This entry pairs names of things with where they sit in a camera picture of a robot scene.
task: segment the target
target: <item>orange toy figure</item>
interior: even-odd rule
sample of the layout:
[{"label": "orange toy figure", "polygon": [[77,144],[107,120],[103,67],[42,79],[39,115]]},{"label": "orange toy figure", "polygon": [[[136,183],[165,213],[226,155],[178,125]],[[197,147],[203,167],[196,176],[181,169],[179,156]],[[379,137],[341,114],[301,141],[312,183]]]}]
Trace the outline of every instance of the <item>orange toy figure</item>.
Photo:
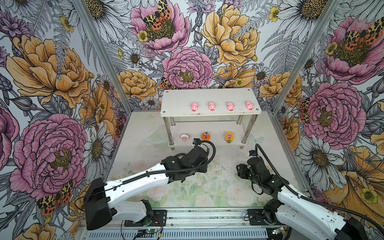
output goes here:
[{"label": "orange toy figure", "polygon": [[202,139],[202,140],[207,140],[207,141],[209,141],[209,140],[211,139],[211,135],[209,135],[208,132],[205,132],[205,133],[203,133],[203,134],[201,135],[201,139]]},{"label": "orange toy figure", "polygon": [[232,133],[232,132],[227,132],[225,134],[225,141],[227,143],[231,143],[233,141],[233,139],[235,138],[235,135]]}]

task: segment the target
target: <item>purple flower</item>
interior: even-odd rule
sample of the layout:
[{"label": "purple flower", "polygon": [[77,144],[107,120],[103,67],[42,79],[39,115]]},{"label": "purple flower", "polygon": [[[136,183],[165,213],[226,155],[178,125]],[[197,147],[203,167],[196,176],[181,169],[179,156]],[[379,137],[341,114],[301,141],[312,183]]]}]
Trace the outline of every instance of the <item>purple flower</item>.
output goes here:
[{"label": "purple flower", "polygon": [[4,47],[0,47],[0,67],[5,68],[5,63],[7,62],[7,56],[9,56],[9,53],[7,53]]},{"label": "purple flower", "polygon": [[179,48],[162,62],[164,77],[179,88],[198,88],[212,81],[213,70],[209,58],[192,48]]},{"label": "purple flower", "polygon": [[14,146],[12,191],[40,199],[58,193],[70,181],[77,187],[85,176],[81,165],[87,140],[82,125],[65,114],[26,127]]},{"label": "purple flower", "polygon": [[7,164],[12,152],[12,142],[19,134],[19,123],[4,107],[0,106],[0,170]]},{"label": "purple flower", "polygon": [[170,1],[167,3],[168,8],[172,11],[172,16],[170,20],[166,21],[167,26],[159,30],[152,30],[143,21],[146,16],[155,14],[157,4],[154,7],[149,5],[147,8],[140,6],[140,8],[131,9],[131,25],[134,26],[131,28],[132,33],[137,34],[139,41],[143,43],[150,54],[159,55],[163,52],[174,51],[178,47],[185,46],[188,42],[189,18],[184,18],[177,4],[173,6]]},{"label": "purple flower", "polygon": [[362,84],[375,76],[384,68],[383,37],[372,45],[359,42],[353,50],[346,49],[347,31],[362,32],[368,29],[374,21],[359,22],[358,18],[347,17],[328,39],[325,61],[322,69],[327,76],[333,76],[338,81],[349,81],[352,84]]},{"label": "purple flower", "polygon": [[208,15],[210,12],[215,11],[215,0],[189,0],[188,12],[190,14],[195,12],[202,12]]},{"label": "purple flower", "polygon": [[9,12],[0,11],[0,31],[7,34],[11,39],[21,38],[22,35],[31,37],[35,30],[30,28],[29,23],[25,23],[17,16],[12,17]]},{"label": "purple flower", "polygon": [[243,0],[224,0],[224,4],[233,5],[234,8],[240,9],[243,6]]},{"label": "purple flower", "polygon": [[308,115],[310,121],[304,124],[307,136],[315,135],[336,150],[349,146],[366,120],[359,92],[347,83],[322,83],[310,97]]}]

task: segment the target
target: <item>black cable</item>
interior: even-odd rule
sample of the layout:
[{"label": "black cable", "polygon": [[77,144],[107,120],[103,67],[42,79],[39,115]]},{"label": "black cable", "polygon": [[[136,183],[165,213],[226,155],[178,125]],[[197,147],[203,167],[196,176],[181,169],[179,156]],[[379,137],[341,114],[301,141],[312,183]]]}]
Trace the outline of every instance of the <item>black cable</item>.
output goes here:
[{"label": "black cable", "polygon": [[121,221],[121,224],[120,224],[120,232],[121,232],[121,237],[123,238],[123,240],[125,240],[124,235],[122,234],[122,222],[124,222],[124,220]]},{"label": "black cable", "polygon": [[146,173],[141,174],[141,175],[139,175],[137,177],[125,180],[125,181],[123,181],[121,184],[119,184],[117,186],[111,187],[109,189],[106,189],[106,190],[103,190],[103,191],[100,191],[100,192],[93,193],[93,194],[91,194],[91,196],[99,194],[99,193],[102,193],[102,192],[106,192],[106,191],[109,191],[109,190],[117,189],[118,187],[120,187],[120,186],[122,186],[124,184],[136,181],[136,180],[138,180],[140,178],[147,177],[147,176],[150,176],[150,175],[162,174],[162,173],[190,172],[190,171],[194,171],[194,170],[198,170],[200,168],[203,168],[203,167],[207,166],[213,160],[213,158],[215,157],[215,154],[216,154],[216,148],[215,148],[215,145],[213,143],[211,143],[210,141],[207,141],[207,140],[200,141],[200,143],[203,143],[203,142],[206,142],[206,143],[208,143],[208,144],[210,144],[212,146],[212,156],[208,159],[208,161],[206,163],[204,163],[204,164],[202,164],[200,166],[186,168],[186,169],[178,169],[178,170],[159,170],[159,171],[146,172]]},{"label": "black cable", "polygon": [[[272,162],[269,160],[269,158],[267,157],[267,155],[265,154],[264,150],[261,148],[261,146],[259,144],[255,144],[255,150],[256,150],[256,155],[257,154],[257,148],[260,149],[261,153],[263,154],[264,158],[266,159],[266,161],[268,162],[268,164],[271,166],[272,170],[275,172],[275,174],[279,177],[279,179],[282,181],[282,183],[284,184],[284,186],[289,190],[291,191],[294,195],[296,196],[299,196],[299,194],[294,191],[286,182],[285,180],[282,178],[282,176],[278,173],[278,171],[276,170],[276,168],[274,167],[274,165],[272,164]],[[353,210],[350,210],[350,209],[345,209],[345,208],[342,208],[342,207],[339,207],[339,206],[334,206],[334,205],[329,205],[329,204],[325,204],[325,203],[322,203],[322,202],[318,202],[316,200],[313,200],[311,198],[308,198],[308,197],[305,197],[303,195],[300,196],[301,199],[304,199],[308,202],[311,202],[311,203],[314,203],[314,204],[317,204],[317,205],[320,205],[320,206],[323,206],[323,207],[327,207],[327,208],[331,208],[331,209],[337,209],[337,210],[340,210],[340,211],[343,211],[343,212],[346,212],[346,213],[349,213],[349,214],[352,214],[352,215],[355,215],[357,217],[360,217],[360,218],[363,218],[365,219],[366,221],[370,222],[371,224],[373,224],[380,232],[381,234],[384,236],[384,229],[377,223],[375,222],[374,220],[372,220],[371,218],[359,213],[359,212],[355,212]]]},{"label": "black cable", "polygon": [[292,228],[289,227],[289,230],[288,230],[288,233],[287,233],[287,236],[285,236],[284,240],[288,240],[289,237],[291,236],[291,233],[292,233]]},{"label": "black cable", "polygon": [[247,215],[249,215],[249,213],[246,213],[246,214],[244,215],[244,221],[246,221],[245,217],[246,217]]},{"label": "black cable", "polygon": [[261,193],[258,193],[258,192],[256,192],[255,191],[255,189],[253,188],[253,182],[251,182],[251,187],[252,187],[252,190],[257,194],[257,195],[263,195],[263,190],[262,190],[262,192]]}]

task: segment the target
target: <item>pig toy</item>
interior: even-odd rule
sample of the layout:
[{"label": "pig toy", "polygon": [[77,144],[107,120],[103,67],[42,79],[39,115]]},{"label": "pig toy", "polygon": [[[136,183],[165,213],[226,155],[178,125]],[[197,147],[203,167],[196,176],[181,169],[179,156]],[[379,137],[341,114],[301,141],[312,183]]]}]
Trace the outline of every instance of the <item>pig toy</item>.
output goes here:
[{"label": "pig toy", "polygon": [[250,101],[248,101],[245,106],[247,107],[248,110],[252,110],[253,109],[253,103],[251,103]]},{"label": "pig toy", "polygon": [[214,111],[216,107],[216,104],[214,102],[209,103],[209,110]]},{"label": "pig toy", "polygon": [[229,102],[228,103],[228,105],[227,105],[227,108],[228,108],[228,110],[230,110],[230,111],[233,111],[233,108],[235,107],[235,105],[233,104],[233,103],[231,103],[231,102]]},{"label": "pig toy", "polygon": [[197,109],[199,108],[199,106],[197,105],[197,103],[192,103],[191,107],[192,107],[192,111],[193,111],[193,112],[196,112]]}]

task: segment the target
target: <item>shelf top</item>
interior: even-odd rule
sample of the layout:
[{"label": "shelf top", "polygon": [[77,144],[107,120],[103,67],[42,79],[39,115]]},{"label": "shelf top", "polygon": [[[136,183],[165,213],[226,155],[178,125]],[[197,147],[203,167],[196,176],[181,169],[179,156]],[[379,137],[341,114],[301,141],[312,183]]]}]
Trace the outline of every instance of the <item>shelf top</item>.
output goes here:
[{"label": "shelf top", "polygon": [[[252,110],[246,108],[247,101],[254,104]],[[208,108],[210,102],[216,104],[214,111]],[[233,111],[227,109],[229,102],[235,105]],[[199,106],[196,112],[191,109],[192,103],[197,103]],[[255,115],[261,112],[251,88],[176,89],[164,90],[160,115],[162,117],[191,117]]]}]

